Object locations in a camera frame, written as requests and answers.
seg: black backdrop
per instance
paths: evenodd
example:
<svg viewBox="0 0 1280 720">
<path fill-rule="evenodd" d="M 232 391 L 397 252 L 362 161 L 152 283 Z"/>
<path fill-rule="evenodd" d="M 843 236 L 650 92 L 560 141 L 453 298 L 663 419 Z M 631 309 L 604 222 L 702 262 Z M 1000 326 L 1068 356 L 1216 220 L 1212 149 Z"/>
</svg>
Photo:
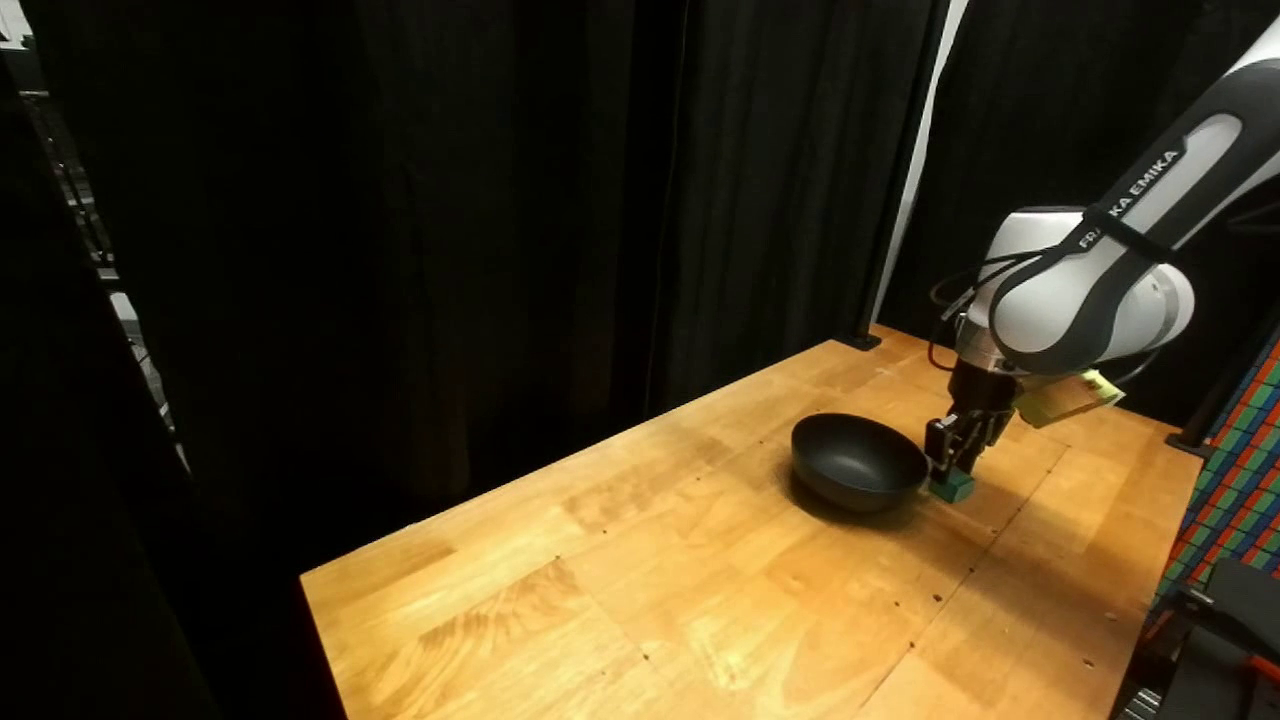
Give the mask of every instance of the black backdrop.
<svg viewBox="0 0 1280 720">
<path fill-rule="evenodd" d="M 147 426 L 144 504 L 174 518 L 147 537 L 125 513 L 142 553 L 64 577 L 152 593 L 127 621 L 170 634 L 101 656 L 152 676 L 49 671 L 19 693 L 106 713 L 211 694 L 228 714 L 331 700 L 300 566 L 850 326 L 927 29 L 923 0 L 30 0 L 30 17 L 191 474 Z M 16 322 L 49 333 L 42 311 Z M 109 317 L 52 326 L 109 334 Z M 109 356 L 106 383 L 142 395 L 109 353 L 77 365 Z M 77 391 L 45 410 L 125 419 Z M 97 443 L 70 443 L 97 462 Z M 73 481 L 60 501 L 111 515 Z"/>
<path fill-rule="evenodd" d="M 1275 20 L 1275 0 L 978 0 L 939 83 L 934 155 L 886 318 L 927 333 L 927 287 L 972 269 L 1006 212 L 1088 204 Z M 1129 407 L 1188 423 L 1234 389 L 1280 294 L 1280 184 L 1230 206 L 1184 269 L 1202 292 L 1184 341 Z"/>
</svg>

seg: wooden tabletop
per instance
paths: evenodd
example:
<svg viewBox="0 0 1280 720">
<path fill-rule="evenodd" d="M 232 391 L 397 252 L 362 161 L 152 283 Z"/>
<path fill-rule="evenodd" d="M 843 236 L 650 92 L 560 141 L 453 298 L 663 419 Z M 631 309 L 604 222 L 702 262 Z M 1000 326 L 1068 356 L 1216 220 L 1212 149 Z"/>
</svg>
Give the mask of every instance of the wooden tabletop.
<svg viewBox="0 0 1280 720">
<path fill-rule="evenodd" d="M 788 435 L 919 440 L 923 345 L 818 345 L 304 577 L 349 714 L 1103 714 L 1197 481 L 1170 426 L 1011 419 L 972 501 L 840 518 Z"/>
</svg>

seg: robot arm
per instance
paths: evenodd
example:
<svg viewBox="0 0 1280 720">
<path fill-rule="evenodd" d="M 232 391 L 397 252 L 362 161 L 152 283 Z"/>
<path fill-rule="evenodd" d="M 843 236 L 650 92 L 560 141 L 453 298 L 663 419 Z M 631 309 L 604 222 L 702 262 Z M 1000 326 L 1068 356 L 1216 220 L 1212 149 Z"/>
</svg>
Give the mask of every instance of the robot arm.
<svg viewBox="0 0 1280 720">
<path fill-rule="evenodd" d="M 1175 341 L 1197 292 L 1171 258 L 1235 196 L 1280 177 L 1280 20 L 1094 206 L 1011 212 L 963 294 L 953 410 L 923 433 L 959 497 L 1017 395 Z"/>
</svg>

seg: wooden table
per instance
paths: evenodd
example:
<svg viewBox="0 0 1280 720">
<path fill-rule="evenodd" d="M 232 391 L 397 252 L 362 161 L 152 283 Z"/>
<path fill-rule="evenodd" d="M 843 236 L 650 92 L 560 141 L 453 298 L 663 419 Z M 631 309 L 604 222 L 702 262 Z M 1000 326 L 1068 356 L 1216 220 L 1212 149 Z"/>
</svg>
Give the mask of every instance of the wooden table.
<svg viewBox="0 0 1280 720">
<path fill-rule="evenodd" d="M 1170 426 L 1019 419 L 972 501 L 850 522 L 809 410 L 919 440 L 923 345 L 818 345 L 304 577 L 354 714 L 1103 714 L 1197 481 Z"/>
</svg>

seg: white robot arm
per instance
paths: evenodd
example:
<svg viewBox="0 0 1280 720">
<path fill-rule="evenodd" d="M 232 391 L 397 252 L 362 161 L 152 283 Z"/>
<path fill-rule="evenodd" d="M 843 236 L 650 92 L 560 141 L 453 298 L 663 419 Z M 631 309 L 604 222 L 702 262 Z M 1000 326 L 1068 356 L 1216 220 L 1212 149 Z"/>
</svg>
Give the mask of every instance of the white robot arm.
<svg viewBox="0 0 1280 720">
<path fill-rule="evenodd" d="M 1000 222 L 978 292 L 959 298 L 953 410 L 923 440 L 939 497 L 970 484 L 1027 379 L 1175 341 L 1197 292 L 1171 258 L 1272 177 L 1280 20 L 1094 206 Z"/>
</svg>

